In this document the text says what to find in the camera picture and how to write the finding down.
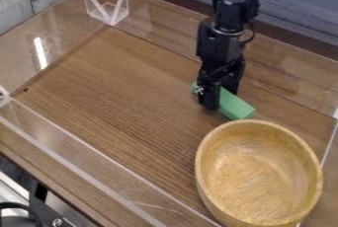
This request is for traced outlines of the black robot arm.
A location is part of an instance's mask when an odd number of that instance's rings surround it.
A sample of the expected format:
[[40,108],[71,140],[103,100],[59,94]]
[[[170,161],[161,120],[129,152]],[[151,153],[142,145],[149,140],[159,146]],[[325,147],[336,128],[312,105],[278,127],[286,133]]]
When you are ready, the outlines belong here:
[[246,26],[254,27],[259,0],[211,0],[213,17],[198,25],[197,56],[202,61],[197,77],[198,101],[218,110],[221,90],[238,94],[245,73],[245,49],[255,38],[241,40]]

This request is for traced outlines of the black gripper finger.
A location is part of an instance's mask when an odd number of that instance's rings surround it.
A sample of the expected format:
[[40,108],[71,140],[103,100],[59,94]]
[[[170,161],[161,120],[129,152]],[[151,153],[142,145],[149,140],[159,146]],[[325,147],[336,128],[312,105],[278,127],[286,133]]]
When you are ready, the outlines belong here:
[[221,87],[219,81],[197,82],[198,101],[207,109],[214,111],[219,108]]
[[233,67],[230,68],[226,81],[223,83],[223,88],[230,91],[234,95],[238,94],[238,89],[241,85],[241,80],[243,77],[246,69],[246,61],[238,60]]

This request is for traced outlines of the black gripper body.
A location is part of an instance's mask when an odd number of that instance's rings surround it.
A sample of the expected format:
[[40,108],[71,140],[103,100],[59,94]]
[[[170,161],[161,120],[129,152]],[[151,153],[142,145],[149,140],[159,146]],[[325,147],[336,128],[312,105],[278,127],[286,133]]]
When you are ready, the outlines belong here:
[[238,60],[245,60],[245,47],[238,33],[221,32],[214,28],[213,22],[201,22],[197,56],[201,58],[202,66],[198,81],[219,81],[223,87],[230,68]]

